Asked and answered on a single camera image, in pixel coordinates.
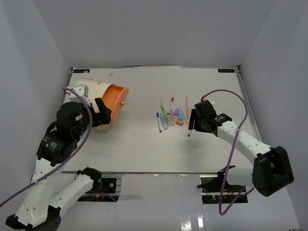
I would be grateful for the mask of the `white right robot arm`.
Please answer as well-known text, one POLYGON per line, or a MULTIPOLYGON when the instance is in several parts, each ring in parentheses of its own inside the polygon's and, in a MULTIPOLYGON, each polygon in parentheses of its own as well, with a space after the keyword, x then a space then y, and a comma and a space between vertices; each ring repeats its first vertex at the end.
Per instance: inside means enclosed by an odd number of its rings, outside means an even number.
POLYGON ((228 192, 234 186, 252 187, 268 197, 294 182, 288 153, 283 147, 271 147, 240 130, 228 115, 218 115, 210 101, 195 104, 188 129, 211 133, 226 141, 252 164, 249 169, 239 170, 227 165, 217 172, 215 179, 200 184, 200 188, 218 187, 228 192))

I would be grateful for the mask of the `green capped white marker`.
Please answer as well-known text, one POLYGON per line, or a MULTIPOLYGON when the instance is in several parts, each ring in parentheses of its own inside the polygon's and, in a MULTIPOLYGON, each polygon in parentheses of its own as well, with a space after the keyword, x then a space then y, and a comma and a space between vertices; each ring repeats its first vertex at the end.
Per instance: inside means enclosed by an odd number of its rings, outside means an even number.
POLYGON ((192 133, 193 127, 194 127, 194 122, 193 122, 193 125, 192 125, 192 129, 188 131, 188 135, 187 135, 188 137, 190 137, 190 136, 191 136, 191 133, 192 133))

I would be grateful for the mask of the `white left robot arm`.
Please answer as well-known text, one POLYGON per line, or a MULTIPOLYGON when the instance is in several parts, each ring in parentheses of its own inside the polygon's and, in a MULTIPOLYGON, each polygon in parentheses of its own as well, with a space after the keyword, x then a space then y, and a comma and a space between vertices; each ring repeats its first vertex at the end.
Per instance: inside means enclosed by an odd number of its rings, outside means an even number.
POLYGON ((99 111, 86 108, 83 103, 64 103, 56 114, 56 121, 47 128, 37 151, 36 167, 26 198, 18 211, 7 217, 5 224, 13 230, 55 231, 61 216, 84 193, 97 192, 102 186, 101 172, 87 167, 77 172, 77 178, 57 196, 53 190, 65 161, 79 149, 89 128, 107 125, 111 110, 102 98, 96 98, 99 111))

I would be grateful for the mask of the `cream cylindrical drawer organizer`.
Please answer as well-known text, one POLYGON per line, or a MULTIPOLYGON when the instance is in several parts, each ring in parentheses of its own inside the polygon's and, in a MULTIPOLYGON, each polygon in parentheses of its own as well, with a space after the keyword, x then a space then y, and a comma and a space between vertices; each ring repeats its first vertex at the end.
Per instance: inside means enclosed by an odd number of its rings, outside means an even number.
MULTIPOLYGON (((101 81, 97 81, 97 80, 82 78, 82 79, 78 80, 75 85, 81 85, 81 84, 85 84, 85 85, 88 86, 88 88, 89 88, 88 99, 90 100, 89 103, 92 104, 94 112, 97 113, 99 110, 98 110, 98 107, 97 107, 94 99, 95 98, 102 98, 103 94, 105 93, 106 89, 111 85, 111 83, 105 83, 105 82, 101 82, 101 81)), ((110 122, 108 125, 99 126, 99 128, 101 130, 103 130, 104 132, 108 132, 110 130, 111 126, 112 125, 111 125, 111 122, 110 122)))

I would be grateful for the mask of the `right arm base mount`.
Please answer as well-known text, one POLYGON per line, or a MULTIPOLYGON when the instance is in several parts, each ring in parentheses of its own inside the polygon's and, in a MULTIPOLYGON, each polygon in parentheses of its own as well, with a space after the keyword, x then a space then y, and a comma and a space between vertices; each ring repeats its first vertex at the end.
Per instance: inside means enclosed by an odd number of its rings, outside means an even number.
MULTIPOLYGON (((201 190, 202 203, 204 205, 219 204, 220 190, 223 182, 224 172, 218 172, 215 177, 201 177, 197 188, 201 190)), ((225 183, 222 195, 222 204, 230 204, 242 189, 241 185, 230 185, 225 183)))

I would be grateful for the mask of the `white grey marker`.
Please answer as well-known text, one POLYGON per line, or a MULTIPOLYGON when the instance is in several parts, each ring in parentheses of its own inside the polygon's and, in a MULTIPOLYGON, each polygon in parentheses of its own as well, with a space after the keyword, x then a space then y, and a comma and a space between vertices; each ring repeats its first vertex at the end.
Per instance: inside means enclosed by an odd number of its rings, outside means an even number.
POLYGON ((189 124, 189 121, 188 121, 188 118, 187 118, 186 113, 184 112, 182 106, 180 106, 180 110, 181 110, 181 112, 182 112, 182 114, 183 114, 184 121, 185 121, 186 124, 188 125, 188 124, 189 124))

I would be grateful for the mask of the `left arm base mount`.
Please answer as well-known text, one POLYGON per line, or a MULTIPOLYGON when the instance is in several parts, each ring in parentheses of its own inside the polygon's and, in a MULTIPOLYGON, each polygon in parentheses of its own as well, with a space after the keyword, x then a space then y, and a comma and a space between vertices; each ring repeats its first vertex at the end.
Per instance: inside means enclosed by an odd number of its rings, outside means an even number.
POLYGON ((120 195, 120 186, 117 178, 101 177, 95 180, 92 188, 84 193, 80 202, 117 202, 120 195))

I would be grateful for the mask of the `red capped white marker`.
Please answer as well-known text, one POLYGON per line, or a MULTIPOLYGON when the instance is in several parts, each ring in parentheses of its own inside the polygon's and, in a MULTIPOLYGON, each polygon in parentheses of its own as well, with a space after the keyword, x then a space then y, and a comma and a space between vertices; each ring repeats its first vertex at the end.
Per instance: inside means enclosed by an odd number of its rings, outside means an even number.
POLYGON ((171 100, 170 100, 170 103, 169 103, 169 106, 168 106, 168 110, 167 110, 167 114, 169 114, 169 111, 172 109, 173 101, 174 101, 174 97, 172 97, 171 100))

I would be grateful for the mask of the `orange top drawer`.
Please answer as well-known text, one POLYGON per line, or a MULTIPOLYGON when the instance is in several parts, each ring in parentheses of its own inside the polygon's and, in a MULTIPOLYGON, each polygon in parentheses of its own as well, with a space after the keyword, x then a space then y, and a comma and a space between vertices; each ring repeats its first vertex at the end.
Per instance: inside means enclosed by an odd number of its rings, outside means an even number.
POLYGON ((111 84, 103 94, 102 100, 105 106, 111 110, 111 125, 116 123, 128 93, 127 87, 111 84))

